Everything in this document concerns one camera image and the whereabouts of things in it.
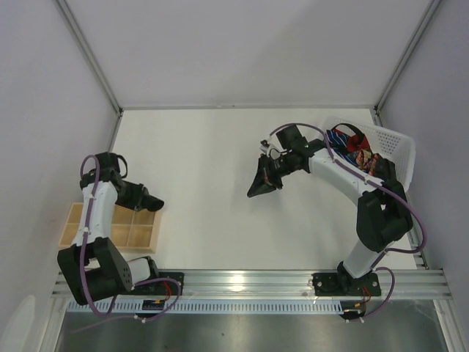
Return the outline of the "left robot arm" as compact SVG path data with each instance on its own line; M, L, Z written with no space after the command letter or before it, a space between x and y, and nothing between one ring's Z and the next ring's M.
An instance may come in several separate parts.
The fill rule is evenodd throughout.
M57 255L59 268L76 303L86 305L130 293L138 283L159 277L155 261L140 257L127 261L111 240L111 222L116 205L139 212L155 213L164 201L150 195L141 183L132 183L121 173L118 154L89 155L95 166L80 168L84 198L80 223L70 247Z

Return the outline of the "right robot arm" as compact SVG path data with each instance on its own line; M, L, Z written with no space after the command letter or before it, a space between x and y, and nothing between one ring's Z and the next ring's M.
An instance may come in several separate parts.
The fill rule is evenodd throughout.
M380 284L374 274L376 265L393 243L413 228L415 215L410 208L403 185L397 180L394 164L388 162L384 170L362 168L341 158L345 144L336 144L332 132L321 139L307 140L290 123L274 130L282 150L271 156L275 147L269 139L261 142L257 171L247 192L249 198L268 194L283 187L282 179L303 170L316 175L338 189L356 207L355 232L358 242L346 260L333 273L320 272L313 276L318 296L359 296L363 292L380 294Z

